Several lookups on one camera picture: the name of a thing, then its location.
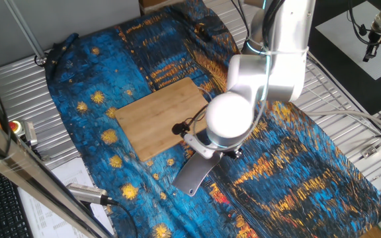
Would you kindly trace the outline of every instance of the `yellow star pattern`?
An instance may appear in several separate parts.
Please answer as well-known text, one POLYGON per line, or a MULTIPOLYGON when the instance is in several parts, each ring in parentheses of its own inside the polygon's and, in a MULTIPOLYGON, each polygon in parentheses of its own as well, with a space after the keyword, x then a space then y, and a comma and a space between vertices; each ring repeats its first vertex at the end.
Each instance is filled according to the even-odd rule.
POLYGON ((81 112, 81 113, 85 113, 85 112, 87 111, 87 105, 86 105, 86 103, 84 103, 84 102, 78 102, 78 103, 77 103, 77 107, 76 107, 76 109, 77 109, 79 112, 81 112))
POLYGON ((116 112, 116 108, 115 107, 110 107, 106 112, 105 114, 109 117, 109 118, 116 118, 116 116, 114 115, 114 113, 116 112))
POLYGON ((123 164, 123 161, 120 158, 120 156, 115 155, 115 156, 110 158, 110 165, 112 167, 114 167, 114 168, 121 168, 122 164, 123 164))
POLYGON ((94 54, 94 55, 99 55, 99 48, 98 47, 94 47, 94 48, 92 48, 92 54, 94 54))
POLYGON ((96 91, 94 94, 91 95, 91 99, 94 103, 101 104, 104 102, 104 94, 101 91, 96 91))
POLYGON ((131 183, 128 183, 122 187, 123 197, 127 200, 132 200, 138 195, 139 188, 133 187, 131 183))
POLYGON ((175 164, 175 160, 174 159, 168 159, 167 160, 167 165, 173 166, 174 164, 175 164))
POLYGON ((153 238, 170 238, 171 231, 164 223, 160 223, 152 228, 152 237, 153 238))
POLYGON ((106 130, 102 135, 101 139, 107 144, 110 145, 112 143, 117 142, 118 138, 116 135, 116 131, 113 129, 106 130))

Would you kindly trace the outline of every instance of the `metal grating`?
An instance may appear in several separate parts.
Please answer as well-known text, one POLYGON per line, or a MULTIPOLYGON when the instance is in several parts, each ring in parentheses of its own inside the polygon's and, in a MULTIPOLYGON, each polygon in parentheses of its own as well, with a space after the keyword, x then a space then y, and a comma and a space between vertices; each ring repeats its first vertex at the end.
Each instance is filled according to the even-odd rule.
POLYGON ((0 95, 9 120, 33 122, 37 150, 50 169, 79 156, 51 99, 44 68, 33 57, 0 67, 0 95))
MULTIPOLYGON (((205 0, 205 3, 220 16, 241 48, 246 29, 230 0, 205 0)), ((250 23, 258 9, 249 5, 243 5, 243 9, 250 23)), ((349 100, 351 96, 346 96, 338 85, 308 60, 304 91, 294 103, 309 112, 336 108, 358 110, 357 102, 349 100)), ((34 64, 33 57, 0 68, 0 93, 10 120, 34 122, 39 143, 37 150, 49 157, 45 163, 50 169, 79 156, 51 99, 44 70, 34 64)), ((360 154, 362 149, 378 140, 380 132, 370 122, 346 115, 313 119, 381 191, 381 151, 368 159, 360 154)))

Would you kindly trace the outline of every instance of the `floor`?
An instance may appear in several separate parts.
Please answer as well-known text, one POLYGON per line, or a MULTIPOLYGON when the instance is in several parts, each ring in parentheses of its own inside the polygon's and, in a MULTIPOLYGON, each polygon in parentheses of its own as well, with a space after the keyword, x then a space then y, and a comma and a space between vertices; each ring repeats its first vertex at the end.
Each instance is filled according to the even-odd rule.
POLYGON ((373 227, 370 231, 362 235, 360 238, 381 238, 381 230, 378 227, 373 227))

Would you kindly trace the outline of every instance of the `metal bracket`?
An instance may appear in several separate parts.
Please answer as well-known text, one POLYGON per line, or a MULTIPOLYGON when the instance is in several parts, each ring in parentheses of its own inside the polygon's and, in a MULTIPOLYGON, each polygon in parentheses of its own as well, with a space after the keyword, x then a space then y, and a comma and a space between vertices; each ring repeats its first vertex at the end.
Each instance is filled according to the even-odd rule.
POLYGON ((364 159, 367 159, 368 157, 370 157, 371 155, 374 155, 375 153, 377 153, 377 149, 372 145, 367 147, 365 150, 361 151, 361 154, 364 157, 364 159))
POLYGON ((215 152, 210 159, 205 159, 199 153, 195 153, 179 172, 173 186, 180 191, 194 196, 206 175, 220 162, 223 153, 215 152))

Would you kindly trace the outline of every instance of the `cardboard box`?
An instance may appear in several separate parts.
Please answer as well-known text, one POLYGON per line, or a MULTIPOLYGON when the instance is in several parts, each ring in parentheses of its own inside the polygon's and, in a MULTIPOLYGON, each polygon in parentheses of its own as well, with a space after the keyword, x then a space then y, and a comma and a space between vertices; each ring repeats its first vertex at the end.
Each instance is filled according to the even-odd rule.
POLYGON ((165 1, 166 0, 139 0, 139 3, 143 8, 146 8, 146 7, 151 7, 151 6, 160 4, 165 1))

